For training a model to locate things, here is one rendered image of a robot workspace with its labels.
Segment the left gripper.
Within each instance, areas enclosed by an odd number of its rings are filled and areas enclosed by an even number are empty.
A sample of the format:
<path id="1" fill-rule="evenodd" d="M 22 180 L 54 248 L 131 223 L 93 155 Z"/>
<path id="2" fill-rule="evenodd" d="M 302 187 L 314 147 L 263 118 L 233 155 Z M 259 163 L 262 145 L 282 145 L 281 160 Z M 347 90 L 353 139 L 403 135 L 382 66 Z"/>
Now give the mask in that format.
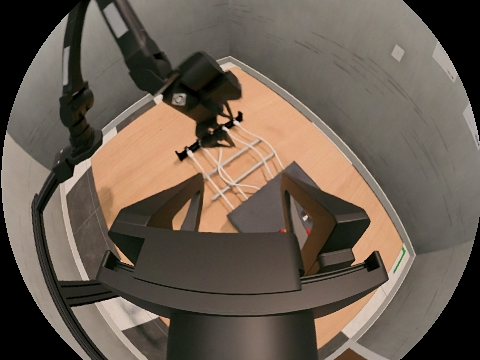
<path id="1" fill-rule="evenodd" d="M 209 128 L 213 129 L 213 128 L 215 128 L 219 125 L 219 123 L 217 122 L 217 114 L 218 113 L 219 113 L 218 115 L 226 117 L 226 118 L 231 118 L 233 116 L 232 112 L 230 110 L 230 107 L 228 105 L 228 102 L 227 101 L 217 101 L 216 102 L 216 115 L 214 117 L 210 118 L 209 120 L 207 120 L 206 122 L 203 122 L 203 121 L 199 120 L 198 118 L 196 118 L 195 116 L 191 115 L 190 113 L 186 112 L 186 110 L 195 101 L 195 99 L 197 97 L 197 93 L 198 92 L 195 90 L 195 94 L 194 94 L 192 100 L 190 101 L 190 103 L 182 111 L 179 111 L 179 112 L 181 112 L 182 114 L 184 114 L 187 117 L 194 120 L 193 135 L 195 135 L 195 137 L 199 138 L 199 146 L 201 146 L 203 148 L 218 147 L 218 146 L 220 146 L 220 147 L 233 147 L 235 144 L 232 141 L 231 137 L 229 136 L 229 134 L 228 134 L 228 132 L 226 131 L 225 128 L 223 128 L 223 129 L 221 129 L 217 132 L 212 131 L 211 133 L 207 134 L 207 129 L 209 129 Z M 222 112 L 223 111 L 223 105 L 224 105 L 227 113 Z M 220 140 L 220 142 L 218 142 L 217 140 Z M 221 142 L 221 140 L 225 140 L 228 143 L 223 143 L 223 142 Z"/>

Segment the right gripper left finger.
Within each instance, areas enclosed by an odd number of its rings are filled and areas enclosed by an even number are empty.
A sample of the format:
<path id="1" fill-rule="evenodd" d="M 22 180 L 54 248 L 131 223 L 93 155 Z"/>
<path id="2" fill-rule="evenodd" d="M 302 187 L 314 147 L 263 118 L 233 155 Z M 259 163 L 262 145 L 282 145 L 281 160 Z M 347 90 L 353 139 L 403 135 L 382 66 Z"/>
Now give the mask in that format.
<path id="1" fill-rule="evenodd" d="M 203 173 L 199 172 L 177 185 L 120 209 L 115 220 L 173 229 L 173 218 L 191 199 L 179 230 L 199 231 L 204 190 Z"/>

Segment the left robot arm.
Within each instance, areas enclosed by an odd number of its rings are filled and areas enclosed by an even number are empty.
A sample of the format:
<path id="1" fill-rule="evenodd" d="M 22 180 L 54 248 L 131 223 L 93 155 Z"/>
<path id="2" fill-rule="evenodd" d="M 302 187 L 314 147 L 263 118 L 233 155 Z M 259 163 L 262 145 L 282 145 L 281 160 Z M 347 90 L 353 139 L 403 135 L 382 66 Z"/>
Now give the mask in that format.
<path id="1" fill-rule="evenodd" d="M 94 133 L 84 117 L 93 105 L 93 95 L 80 73 L 81 32 L 89 2 L 81 0 L 66 15 L 62 39 L 59 119 L 65 128 L 69 128 L 71 158 L 92 147 Z M 238 78 L 228 68 L 222 72 L 218 63 L 203 50 L 193 51 L 170 68 L 165 55 L 148 37 L 126 0 L 93 2 L 122 56 L 128 76 L 138 89 L 153 96 L 166 84 L 159 92 L 160 101 L 177 111 L 182 111 L 190 103 L 197 90 L 197 97 L 186 112 L 203 122 L 216 115 L 217 101 L 239 100 L 241 97 Z"/>

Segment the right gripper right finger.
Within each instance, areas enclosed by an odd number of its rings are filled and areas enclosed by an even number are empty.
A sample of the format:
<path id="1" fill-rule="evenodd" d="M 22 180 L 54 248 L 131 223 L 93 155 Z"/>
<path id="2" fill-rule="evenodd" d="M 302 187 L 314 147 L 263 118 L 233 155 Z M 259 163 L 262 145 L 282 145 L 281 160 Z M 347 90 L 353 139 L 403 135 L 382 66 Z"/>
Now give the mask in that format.
<path id="1" fill-rule="evenodd" d="M 371 223 L 364 208 L 287 172 L 282 172 L 280 190 L 286 231 L 298 237 L 305 273 L 319 256 L 352 249 Z M 309 235 L 294 199 L 312 218 Z"/>

